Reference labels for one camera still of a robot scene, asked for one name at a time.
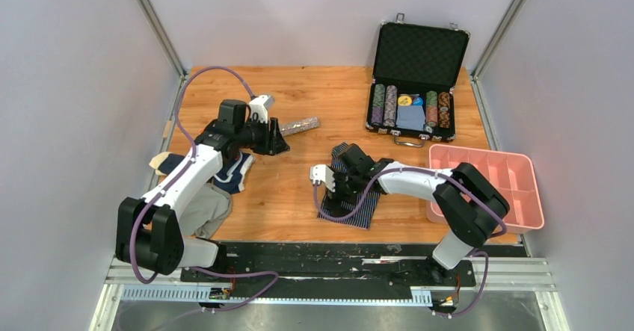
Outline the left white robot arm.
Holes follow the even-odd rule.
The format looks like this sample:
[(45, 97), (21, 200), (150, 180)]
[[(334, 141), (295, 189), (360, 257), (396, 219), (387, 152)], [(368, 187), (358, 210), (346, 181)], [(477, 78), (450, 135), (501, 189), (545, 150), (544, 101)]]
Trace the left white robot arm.
[(211, 281), (222, 280), (229, 261), (214, 241), (195, 236), (187, 205), (242, 149), (276, 155), (290, 147), (277, 118), (268, 115), (271, 95), (250, 102), (225, 99), (178, 166), (141, 198), (125, 198), (117, 215), (115, 256), (122, 262), (168, 275), (179, 267), (200, 267)]

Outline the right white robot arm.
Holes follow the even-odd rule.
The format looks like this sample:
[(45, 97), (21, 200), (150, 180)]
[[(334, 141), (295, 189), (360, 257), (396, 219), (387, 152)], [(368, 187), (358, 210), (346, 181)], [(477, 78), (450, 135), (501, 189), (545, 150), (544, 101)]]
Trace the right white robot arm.
[(428, 277), (437, 284), (449, 282), (464, 257), (508, 231), (503, 220), (511, 209), (508, 201), (471, 163), (414, 167), (391, 158), (374, 160), (357, 144), (345, 146), (336, 160), (343, 171), (317, 164), (309, 172), (314, 188), (326, 189), (324, 204), (317, 209), (327, 220), (353, 218), (371, 193), (415, 197), (440, 207), (449, 231), (426, 265)]

